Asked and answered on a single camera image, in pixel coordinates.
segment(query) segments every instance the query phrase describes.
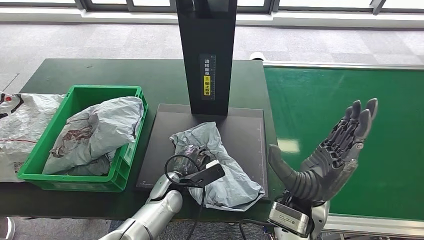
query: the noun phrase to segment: gray plastic mailer bag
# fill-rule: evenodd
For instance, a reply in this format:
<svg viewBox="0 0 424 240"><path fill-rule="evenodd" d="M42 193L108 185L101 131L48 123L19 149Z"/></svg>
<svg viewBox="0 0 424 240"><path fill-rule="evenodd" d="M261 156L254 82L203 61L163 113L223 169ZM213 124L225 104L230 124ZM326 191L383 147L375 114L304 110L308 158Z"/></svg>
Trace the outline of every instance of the gray plastic mailer bag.
<svg viewBox="0 0 424 240"><path fill-rule="evenodd" d="M112 159L98 159L136 141L135 130L143 111L140 98L125 96L90 106L71 116L50 150L42 174L55 174L89 164L92 165L85 171L74 169L71 173L108 173L107 160Z"/></svg>
<svg viewBox="0 0 424 240"><path fill-rule="evenodd" d="M187 145L206 146L204 153L218 160L225 176L205 187L206 208L244 212L265 195L261 185L252 181L240 165L228 155L215 122L204 122L169 138L175 144L175 154ZM189 192L198 204L202 203L202 189L190 187Z"/></svg>

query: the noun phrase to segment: gray carpet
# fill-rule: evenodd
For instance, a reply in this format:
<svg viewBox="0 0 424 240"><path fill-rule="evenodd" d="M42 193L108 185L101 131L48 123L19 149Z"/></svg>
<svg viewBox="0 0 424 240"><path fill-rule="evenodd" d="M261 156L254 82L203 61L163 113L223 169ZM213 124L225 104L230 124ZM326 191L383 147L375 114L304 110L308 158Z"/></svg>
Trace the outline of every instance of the gray carpet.
<svg viewBox="0 0 424 240"><path fill-rule="evenodd" d="M424 64L424 31L319 30L239 26L234 58L262 52L268 60L320 63ZM0 91L17 93L45 58L182 59L176 25L0 24ZM15 240L96 240L120 222L87 219L23 219ZM172 222L161 240L183 240L192 222ZM245 227L262 240L262 228ZM194 240L238 240L237 225L200 223Z"/></svg>
<svg viewBox="0 0 424 240"><path fill-rule="evenodd" d="M234 58L424 64L424 31L239 26ZM0 24L0 90L18 92L45 58L182 59L177 25Z"/></svg>

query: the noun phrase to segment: green plastic crate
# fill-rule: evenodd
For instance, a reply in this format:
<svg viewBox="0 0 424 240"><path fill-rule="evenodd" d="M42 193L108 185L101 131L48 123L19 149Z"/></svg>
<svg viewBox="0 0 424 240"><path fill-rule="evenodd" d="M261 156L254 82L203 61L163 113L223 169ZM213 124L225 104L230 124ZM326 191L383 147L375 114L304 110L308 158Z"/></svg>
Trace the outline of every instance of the green plastic crate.
<svg viewBox="0 0 424 240"><path fill-rule="evenodd" d="M135 130L135 143L126 144L116 150L115 157L106 176L67 176L42 174L59 133L66 120L72 115L104 101L135 96L143 101L144 112L138 129ZM139 86L74 85L69 89L40 140L18 173L18 178L39 186L44 190L122 192L130 175L137 144L146 118L148 104Z"/></svg>

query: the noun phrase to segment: package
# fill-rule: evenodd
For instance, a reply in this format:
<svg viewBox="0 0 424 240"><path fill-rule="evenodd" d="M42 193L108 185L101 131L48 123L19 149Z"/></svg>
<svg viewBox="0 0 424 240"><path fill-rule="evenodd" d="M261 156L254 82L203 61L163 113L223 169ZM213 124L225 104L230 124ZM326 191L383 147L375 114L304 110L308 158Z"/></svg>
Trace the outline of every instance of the package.
<svg viewBox="0 0 424 240"><path fill-rule="evenodd" d="M50 150L42 174L109 172L108 162L113 159L109 153L136 141L135 130L143 111L139 97L126 96L90 106L71 116Z"/></svg>
<svg viewBox="0 0 424 240"><path fill-rule="evenodd" d="M17 174L64 97L0 91L0 182L23 182Z"/></svg>
<svg viewBox="0 0 424 240"><path fill-rule="evenodd" d="M265 195L262 186L252 181L240 165L228 155L215 122L204 122L169 138L180 153L189 145L205 146L202 152L210 161L218 160L225 176L205 186L204 206L218 210L244 212ZM202 189L189 187L198 204L202 203Z"/></svg>

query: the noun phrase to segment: humanoid robot hand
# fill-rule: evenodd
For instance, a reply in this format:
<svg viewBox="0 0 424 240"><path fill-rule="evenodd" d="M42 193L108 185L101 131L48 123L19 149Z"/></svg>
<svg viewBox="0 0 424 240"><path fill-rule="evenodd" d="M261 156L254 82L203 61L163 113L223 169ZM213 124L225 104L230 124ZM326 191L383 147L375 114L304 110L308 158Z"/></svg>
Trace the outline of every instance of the humanoid robot hand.
<svg viewBox="0 0 424 240"><path fill-rule="evenodd" d="M359 100L353 102L328 137L301 163L300 171L282 160L278 146L270 145L268 162L286 190L302 200L326 202L333 198L358 167L377 108L377 98L370 99L363 111Z"/></svg>

